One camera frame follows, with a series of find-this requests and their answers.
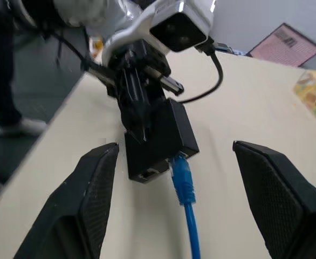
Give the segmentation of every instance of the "beige table surface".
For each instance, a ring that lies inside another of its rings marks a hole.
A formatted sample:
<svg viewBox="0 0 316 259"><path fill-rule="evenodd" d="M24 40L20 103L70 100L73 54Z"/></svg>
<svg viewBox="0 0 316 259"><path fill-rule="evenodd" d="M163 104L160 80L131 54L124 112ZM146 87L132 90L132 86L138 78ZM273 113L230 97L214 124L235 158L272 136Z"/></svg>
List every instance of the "beige table surface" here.
<svg viewBox="0 0 316 259"><path fill-rule="evenodd" d="M292 87L303 70L219 54L224 83L186 106L201 153L190 160L202 258L270 258L252 217L234 140L285 153L316 186L316 119ZM168 56L182 98L208 89L217 73L195 50ZM101 258L191 258L184 210L170 174L147 185L128 180L115 100L85 75L0 196L0 259L12 258L49 195L92 148L119 142L113 198Z"/></svg>

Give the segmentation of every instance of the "white wall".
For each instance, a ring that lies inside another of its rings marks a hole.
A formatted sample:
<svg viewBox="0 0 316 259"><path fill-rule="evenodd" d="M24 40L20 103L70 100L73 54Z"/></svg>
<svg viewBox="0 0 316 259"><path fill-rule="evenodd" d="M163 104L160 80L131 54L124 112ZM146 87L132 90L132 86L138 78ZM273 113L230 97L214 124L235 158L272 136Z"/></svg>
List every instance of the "white wall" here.
<svg viewBox="0 0 316 259"><path fill-rule="evenodd" d="M217 0L213 36L234 49L250 51L286 22L316 42L316 0ZM316 57L305 64L316 69Z"/></svg>

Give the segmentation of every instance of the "white sneaker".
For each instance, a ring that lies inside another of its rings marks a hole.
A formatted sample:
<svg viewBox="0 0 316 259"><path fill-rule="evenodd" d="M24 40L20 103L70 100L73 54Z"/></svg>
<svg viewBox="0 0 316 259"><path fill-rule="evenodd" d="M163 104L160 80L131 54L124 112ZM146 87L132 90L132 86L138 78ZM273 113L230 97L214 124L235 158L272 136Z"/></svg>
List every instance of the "white sneaker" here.
<svg viewBox="0 0 316 259"><path fill-rule="evenodd" d="M23 118L17 125L8 127L0 126L0 137L6 138L19 135L38 137L46 128L47 124L42 120Z"/></svg>

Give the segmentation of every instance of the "person's leg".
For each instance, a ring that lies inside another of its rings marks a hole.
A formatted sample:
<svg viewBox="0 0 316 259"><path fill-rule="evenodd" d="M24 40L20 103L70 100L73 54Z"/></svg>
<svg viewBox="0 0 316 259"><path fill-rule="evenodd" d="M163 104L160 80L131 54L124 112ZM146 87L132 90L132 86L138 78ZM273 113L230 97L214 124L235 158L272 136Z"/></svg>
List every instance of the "person's leg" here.
<svg viewBox="0 0 316 259"><path fill-rule="evenodd" d="M22 118L13 103L11 81L13 77L13 21L0 12L0 136L38 136L46 123Z"/></svg>

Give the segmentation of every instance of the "black box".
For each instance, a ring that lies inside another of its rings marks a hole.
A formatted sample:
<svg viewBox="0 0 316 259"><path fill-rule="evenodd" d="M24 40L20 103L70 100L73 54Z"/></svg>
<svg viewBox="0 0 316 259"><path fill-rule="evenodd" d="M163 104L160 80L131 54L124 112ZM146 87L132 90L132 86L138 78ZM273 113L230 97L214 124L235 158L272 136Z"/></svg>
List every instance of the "black box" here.
<svg viewBox="0 0 316 259"><path fill-rule="evenodd" d="M147 182L168 170L168 160L179 153L189 158L199 152L186 109L173 99L167 99L153 115L152 129L144 144L125 133L131 180Z"/></svg>

